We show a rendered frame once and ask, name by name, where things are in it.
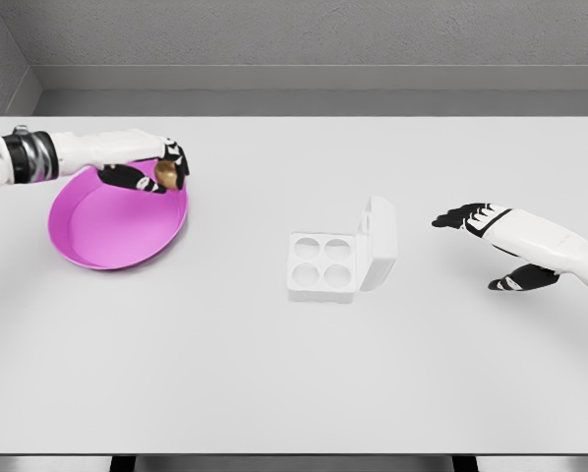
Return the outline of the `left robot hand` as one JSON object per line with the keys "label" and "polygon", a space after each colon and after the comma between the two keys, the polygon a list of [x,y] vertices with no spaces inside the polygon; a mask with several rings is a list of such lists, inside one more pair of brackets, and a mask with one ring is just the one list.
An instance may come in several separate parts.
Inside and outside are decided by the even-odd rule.
{"label": "left robot hand", "polygon": [[96,155],[99,158],[97,176],[102,183],[128,190],[165,194],[168,190],[159,186],[155,177],[149,177],[130,165],[131,162],[146,160],[153,160],[156,164],[164,159],[176,163],[181,190],[184,189],[190,171],[184,150],[176,141],[140,130],[108,132],[97,137],[101,139],[101,150]]}

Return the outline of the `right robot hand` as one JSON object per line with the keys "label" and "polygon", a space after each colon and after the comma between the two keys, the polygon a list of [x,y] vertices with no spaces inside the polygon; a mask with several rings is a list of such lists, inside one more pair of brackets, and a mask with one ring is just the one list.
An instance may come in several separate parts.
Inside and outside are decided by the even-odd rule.
{"label": "right robot hand", "polygon": [[437,216],[436,228],[463,230],[527,262],[492,280],[493,291],[530,291],[555,284],[588,242],[574,232],[522,209],[474,203]]}

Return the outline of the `brown egg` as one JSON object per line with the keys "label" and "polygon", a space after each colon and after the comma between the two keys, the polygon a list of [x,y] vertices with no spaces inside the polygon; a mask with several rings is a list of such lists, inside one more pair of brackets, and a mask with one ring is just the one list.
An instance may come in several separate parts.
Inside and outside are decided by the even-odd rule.
{"label": "brown egg", "polygon": [[167,190],[181,190],[180,173],[172,160],[159,160],[154,166],[154,177],[159,186]]}

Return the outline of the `white egg box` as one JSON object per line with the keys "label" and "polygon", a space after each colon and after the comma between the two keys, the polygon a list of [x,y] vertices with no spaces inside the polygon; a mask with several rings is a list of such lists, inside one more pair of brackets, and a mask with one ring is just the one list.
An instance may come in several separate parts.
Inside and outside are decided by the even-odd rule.
{"label": "white egg box", "polygon": [[353,234],[293,232],[286,286],[294,302],[350,303],[379,288],[398,256],[394,206],[371,196]]}

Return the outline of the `pink round plate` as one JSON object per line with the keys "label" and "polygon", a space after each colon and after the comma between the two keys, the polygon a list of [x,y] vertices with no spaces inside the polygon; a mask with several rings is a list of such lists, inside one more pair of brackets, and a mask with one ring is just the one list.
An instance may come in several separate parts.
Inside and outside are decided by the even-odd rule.
{"label": "pink round plate", "polygon": [[156,194],[102,183],[94,168],[55,198],[48,234],[68,261],[98,270],[145,262],[178,234],[188,212],[185,190]]}

